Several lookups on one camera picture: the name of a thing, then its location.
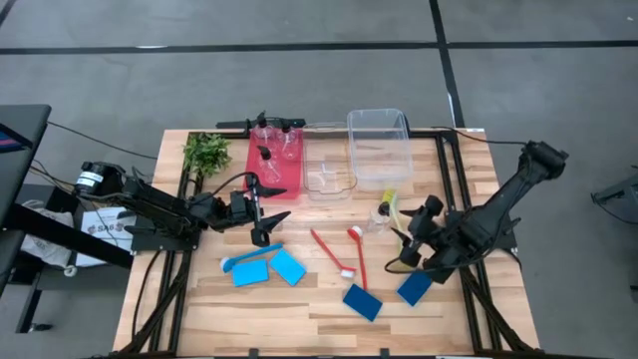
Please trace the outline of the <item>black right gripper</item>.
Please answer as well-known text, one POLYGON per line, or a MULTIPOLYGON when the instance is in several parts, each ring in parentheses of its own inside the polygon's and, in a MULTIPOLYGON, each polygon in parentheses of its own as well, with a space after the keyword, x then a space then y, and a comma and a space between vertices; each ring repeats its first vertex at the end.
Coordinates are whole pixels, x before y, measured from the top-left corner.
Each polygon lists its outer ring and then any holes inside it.
POLYGON ((419 249, 423 244, 431 245, 437 240, 443 228, 435 223, 444 208, 441 200, 434 195, 429 195, 424 204, 417 209, 401 209, 399 213, 410 218, 407 236, 402 231, 392 227, 392 232, 398 236, 402 243, 399 260, 413 268, 416 268, 421 260, 419 249))

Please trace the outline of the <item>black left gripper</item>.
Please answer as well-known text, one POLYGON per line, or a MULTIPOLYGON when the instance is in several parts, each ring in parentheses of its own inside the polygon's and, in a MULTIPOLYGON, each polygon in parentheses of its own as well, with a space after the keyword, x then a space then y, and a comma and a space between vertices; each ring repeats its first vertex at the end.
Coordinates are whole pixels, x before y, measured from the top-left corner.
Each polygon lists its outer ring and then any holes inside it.
POLYGON ((246 177, 246 187, 250 192, 253 209, 253 228, 251 229, 251 240, 252 243, 258 247, 266 247, 269 245, 269 237, 267 233, 271 233, 272 230, 281 221, 283 221, 288 215, 291 214, 291 212, 284 211, 261 218, 262 212, 260 206, 260 198, 277 196, 287 192, 287 189, 266 187, 259 182, 258 176, 254 173, 251 173, 246 177))

